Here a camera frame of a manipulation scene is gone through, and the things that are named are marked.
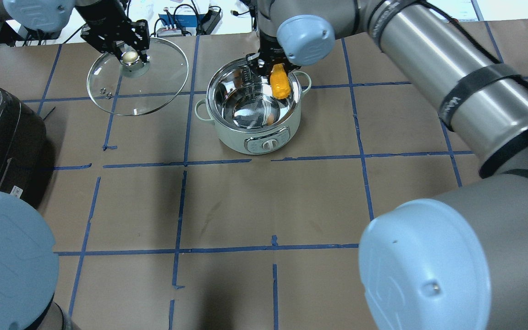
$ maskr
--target orange object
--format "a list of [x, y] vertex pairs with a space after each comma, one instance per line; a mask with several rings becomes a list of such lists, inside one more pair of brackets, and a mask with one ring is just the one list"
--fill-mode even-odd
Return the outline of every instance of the orange object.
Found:
[[272, 67], [270, 85], [272, 86], [272, 96], [279, 100], [288, 98], [291, 94], [289, 77], [286, 75], [285, 67], [281, 63], [275, 64], [274, 67]]

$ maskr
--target white floor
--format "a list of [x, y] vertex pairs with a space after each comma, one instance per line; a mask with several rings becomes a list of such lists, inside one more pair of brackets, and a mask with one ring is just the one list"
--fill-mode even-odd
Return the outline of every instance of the white floor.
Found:
[[[154, 25], [158, 14], [154, 12], [154, 4], [158, 0], [132, 0], [130, 18], [134, 21], [147, 19]], [[160, 0], [161, 3], [175, 0]], [[460, 21], [501, 21], [506, 19], [528, 18], [528, 0], [430, 0], [432, 4], [448, 12]], [[211, 0], [212, 6], [220, 6], [224, 13], [221, 23], [215, 28], [214, 34], [245, 33], [252, 29], [252, 19], [249, 14], [233, 16], [230, 11], [245, 12], [247, 8], [239, 0]], [[83, 19], [74, 12], [71, 20], [63, 29], [58, 40], [48, 40], [49, 44], [64, 42], [74, 31], [84, 23]], [[10, 21], [14, 28], [19, 24]], [[79, 33], [70, 41], [84, 42]]]

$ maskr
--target glass lid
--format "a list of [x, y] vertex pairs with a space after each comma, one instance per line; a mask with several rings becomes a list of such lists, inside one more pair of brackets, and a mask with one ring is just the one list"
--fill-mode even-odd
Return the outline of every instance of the glass lid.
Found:
[[150, 38], [147, 63], [127, 44], [120, 48], [121, 61], [105, 53], [88, 73], [88, 95], [104, 111], [118, 116], [152, 113], [170, 103], [187, 83], [189, 63], [176, 44]]

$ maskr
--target white label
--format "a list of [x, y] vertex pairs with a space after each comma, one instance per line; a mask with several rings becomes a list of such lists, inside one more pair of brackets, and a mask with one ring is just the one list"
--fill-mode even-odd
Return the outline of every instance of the white label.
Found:
[[23, 189], [21, 189], [18, 186], [13, 186], [13, 189], [11, 190], [11, 192], [9, 194], [11, 196], [15, 196], [15, 197], [19, 198], [19, 197], [22, 196], [22, 192], [23, 192]]

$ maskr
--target blue plastic cover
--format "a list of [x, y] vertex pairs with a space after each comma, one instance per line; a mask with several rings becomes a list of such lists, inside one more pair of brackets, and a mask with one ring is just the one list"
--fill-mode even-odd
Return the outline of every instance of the blue plastic cover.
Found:
[[312, 65], [325, 58], [336, 39], [331, 24], [315, 15], [287, 19], [278, 27], [276, 38], [295, 65]]
[[13, 19], [32, 30], [57, 32], [68, 24], [75, 0], [4, 0], [4, 7]]
[[490, 272], [466, 220], [440, 201], [403, 204], [373, 220], [359, 250], [365, 298], [380, 330], [484, 330]]
[[0, 192], [0, 329], [25, 329], [46, 309], [58, 280], [54, 243], [35, 209]]

